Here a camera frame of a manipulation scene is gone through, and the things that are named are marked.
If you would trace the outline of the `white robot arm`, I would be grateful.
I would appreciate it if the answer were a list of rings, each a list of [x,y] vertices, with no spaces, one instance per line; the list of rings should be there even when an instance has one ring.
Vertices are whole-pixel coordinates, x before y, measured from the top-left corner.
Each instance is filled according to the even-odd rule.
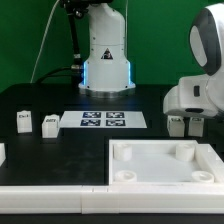
[[[111,95],[172,83],[167,115],[224,117],[224,2],[131,0],[131,20],[106,3],[88,7],[90,55],[82,92]]]

